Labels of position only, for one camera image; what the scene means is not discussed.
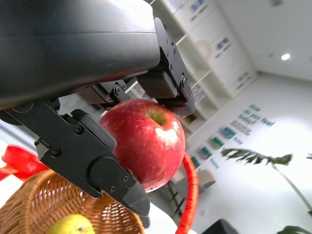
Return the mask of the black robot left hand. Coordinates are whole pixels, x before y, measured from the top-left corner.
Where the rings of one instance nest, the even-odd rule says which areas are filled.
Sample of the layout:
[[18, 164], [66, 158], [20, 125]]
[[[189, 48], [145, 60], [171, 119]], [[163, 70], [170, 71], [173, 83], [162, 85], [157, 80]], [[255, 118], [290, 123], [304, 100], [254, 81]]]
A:
[[178, 115], [195, 100], [188, 71], [143, 0], [3, 0], [0, 118], [32, 131], [39, 160], [94, 198], [103, 193], [147, 216], [150, 202], [121, 167], [115, 139], [88, 113], [58, 113], [59, 98], [110, 84], [105, 107], [127, 100], [124, 78]]

